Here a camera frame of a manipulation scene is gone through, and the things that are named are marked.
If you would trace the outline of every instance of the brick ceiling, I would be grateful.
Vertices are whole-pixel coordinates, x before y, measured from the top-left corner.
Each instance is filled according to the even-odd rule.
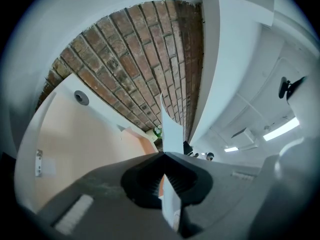
[[[52,64],[39,105],[77,74],[106,103],[147,131],[160,124],[160,93],[189,139],[203,66],[200,4],[145,2],[103,17]]]

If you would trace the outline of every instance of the exposed brick arch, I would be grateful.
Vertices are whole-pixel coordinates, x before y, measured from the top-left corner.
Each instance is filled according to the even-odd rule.
[[[52,64],[39,104],[77,74],[106,103],[147,131],[168,114],[190,136],[203,66],[200,4],[152,1],[103,17]]]

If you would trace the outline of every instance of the white ceiling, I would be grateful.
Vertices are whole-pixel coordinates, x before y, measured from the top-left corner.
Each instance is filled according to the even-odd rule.
[[[316,59],[274,31],[263,28],[255,54],[235,96],[220,117],[195,146],[199,152],[215,153],[218,162],[262,166],[267,156],[275,155],[289,142],[302,137],[299,127],[266,142],[262,136],[294,117],[285,98],[279,99],[280,80],[295,82],[310,74]],[[247,151],[224,152],[231,137],[248,128],[259,147]]]

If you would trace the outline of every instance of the ceiling light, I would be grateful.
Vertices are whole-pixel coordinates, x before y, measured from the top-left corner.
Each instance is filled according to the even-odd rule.
[[[237,150],[239,150],[237,147],[230,147],[230,148],[225,149],[224,151],[225,152],[232,152],[232,151],[237,151]]]
[[[299,121],[298,119],[295,117],[294,119],[290,120],[289,122],[285,123],[284,125],[282,125],[281,127],[279,127],[278,129],[275,129],[274,131],[266,134],[263,136],[263,138],[266,141],[270,141],[282,134],[285,134],[286,132],[292,130],[293,128],[297,127],[299,125]]]

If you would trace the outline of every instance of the fluorescent light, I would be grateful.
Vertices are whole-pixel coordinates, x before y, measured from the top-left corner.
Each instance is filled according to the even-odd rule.
[[[237,147],[230,147],[230,148],[225,149],[224,151],[225,152],[232,152],[232,151],[237,151],[237,150],[239,150]]]
[[[292,130],[293,128],[297,127],[299,125],[299,121],[298,119],[295,117],[294,119],[290,120],[289,122],[285,123],[284,125],[282,125],[281,127],[279,127],[278,129],[275,129],[274,131],[266,134],[263,136],[263,138],[266,141],[270,141],[282,134],[285,134],[286,132]]]

